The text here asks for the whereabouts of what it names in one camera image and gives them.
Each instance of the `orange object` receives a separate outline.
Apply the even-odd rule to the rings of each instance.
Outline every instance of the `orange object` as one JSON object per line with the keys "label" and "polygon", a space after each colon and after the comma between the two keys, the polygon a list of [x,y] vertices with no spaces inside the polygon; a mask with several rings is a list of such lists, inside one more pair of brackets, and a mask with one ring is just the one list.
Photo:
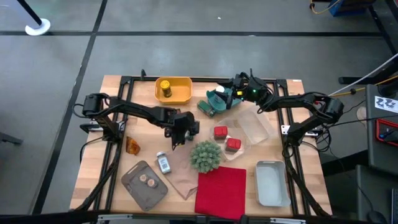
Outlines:
{"label": "orange object", "polygon": [[[168,81],[172,95],[166,97],[162,81]],[[189,77],[160,77],[155,82],[155,98],[164,104],[185,104],[192,97],[192,80]]]}
{"label": "orange object", "polygon": [[127,136],[126,142],[126,152],[130,154],[137,155],[138,152],[141,150],[136,140]]}

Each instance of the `yellow bowl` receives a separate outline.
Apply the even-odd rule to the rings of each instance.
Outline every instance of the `yellow bowl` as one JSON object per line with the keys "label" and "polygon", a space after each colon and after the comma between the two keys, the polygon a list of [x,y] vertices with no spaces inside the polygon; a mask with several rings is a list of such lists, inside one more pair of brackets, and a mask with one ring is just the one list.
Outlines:
{"label": "yellow bowl", "polygon": [[[169,81],[172,95],[165,97],[160,83]],[[164,104],[185,104],[192,97],[192,80],[189,77],[160,77],[155,82],[155,98]]]}

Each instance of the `red cloth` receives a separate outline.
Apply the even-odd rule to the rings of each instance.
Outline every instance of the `red cloth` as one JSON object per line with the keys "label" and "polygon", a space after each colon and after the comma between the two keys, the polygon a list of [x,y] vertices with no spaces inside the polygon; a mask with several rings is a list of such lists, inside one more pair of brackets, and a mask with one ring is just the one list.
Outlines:
{"label": "red cloth", "polygon": [[246,170],[219,167],[199,173],[195,212],[239,220],[244,215]]}

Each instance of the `small can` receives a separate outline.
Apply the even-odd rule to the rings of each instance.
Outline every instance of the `small can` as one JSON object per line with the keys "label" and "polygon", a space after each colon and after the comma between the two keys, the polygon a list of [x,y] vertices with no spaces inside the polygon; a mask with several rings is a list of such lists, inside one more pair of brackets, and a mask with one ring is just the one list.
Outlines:
{"label": "small can", "polygon": [[170,88],[170,83],[169,83],[169,81],[167,81],[167,80],[161,81],[160,87],[162,88],[162,90],[163,90],[163,95],[164,95],[165,97],[170,97],[170,96],[172,96],[172,89]]}
{"label": "small can", "polygon": [[156,154],[156,156],[157,156],[157,162],[159,163],[159,167],[160,167],[160,170],[162,171],[162,173],[168,174],[169,172],[171,172],[172,170],[171,170],[169,162],[167,160],[166,153],[158,152]]}

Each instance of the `teal object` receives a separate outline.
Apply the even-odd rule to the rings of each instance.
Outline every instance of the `teal object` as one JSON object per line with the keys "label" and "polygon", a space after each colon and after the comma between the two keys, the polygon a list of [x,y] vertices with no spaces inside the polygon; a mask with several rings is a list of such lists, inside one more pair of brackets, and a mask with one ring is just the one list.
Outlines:
{"label": "teal object", "polygon": [[[216,90],[211,90],[206,92],[207,102],[216,111],[216,113],[220,114],[226,111],[226,103],[223,100],[221,100],[219,96],[216,96],[215,91]],[[229,88],[225,88],[224,92],[227,93],[228,95],[232,95],[232,90]],[[242,100],[240,99],[232,100],[232,107],[236,106],[240,102],[242,102]]]}

